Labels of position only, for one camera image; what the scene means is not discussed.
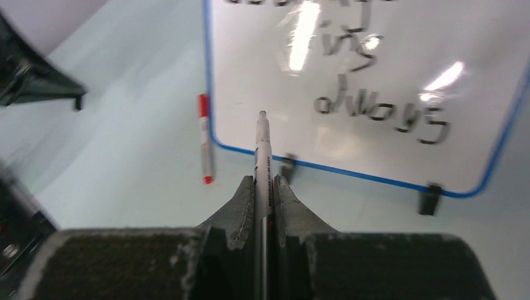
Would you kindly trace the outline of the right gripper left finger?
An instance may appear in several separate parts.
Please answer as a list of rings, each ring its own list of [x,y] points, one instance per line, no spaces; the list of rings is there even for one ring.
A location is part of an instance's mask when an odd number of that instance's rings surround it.
[[[196,227],[68,229],[47,238],[18,299],[252,299],[254,180]]]

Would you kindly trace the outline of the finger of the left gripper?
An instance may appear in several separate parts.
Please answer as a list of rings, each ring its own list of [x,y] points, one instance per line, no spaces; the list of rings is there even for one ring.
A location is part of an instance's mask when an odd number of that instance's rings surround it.
[[[1,16],[1,106],[72,99],[83,109],[86,87],[37,53]]]

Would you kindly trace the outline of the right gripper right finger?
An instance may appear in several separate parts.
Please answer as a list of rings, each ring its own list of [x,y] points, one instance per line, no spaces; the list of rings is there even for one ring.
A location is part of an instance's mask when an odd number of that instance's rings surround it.
[[[341,232],[274,179],[274,299],[495,299],[472,248],[452,234]]]

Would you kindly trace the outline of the black whiteboard marker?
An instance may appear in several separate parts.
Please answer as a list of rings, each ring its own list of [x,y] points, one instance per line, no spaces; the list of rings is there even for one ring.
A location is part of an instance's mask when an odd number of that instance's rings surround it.
[[[274,223],[274,183],[271,172],[270,128],[266,111],[260,111],[257,119],[254,157],[257,298],[269,299],[269,236]]]

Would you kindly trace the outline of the blue framed whiteboard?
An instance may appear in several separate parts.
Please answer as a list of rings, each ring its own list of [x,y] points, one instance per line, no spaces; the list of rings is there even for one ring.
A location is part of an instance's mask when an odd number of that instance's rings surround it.
[[[529,98],[528,1],[204,1],[211,134],[468,198]]]

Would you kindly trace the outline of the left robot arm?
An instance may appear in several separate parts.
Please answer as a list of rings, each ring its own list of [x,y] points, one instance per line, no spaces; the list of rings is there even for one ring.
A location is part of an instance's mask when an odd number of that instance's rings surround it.
[[[1,17],[1,107],[71,99],[83,109],[87,89],[38,54]],[[1,161],[1,292],[13,293],[37,248],[56,228]]]

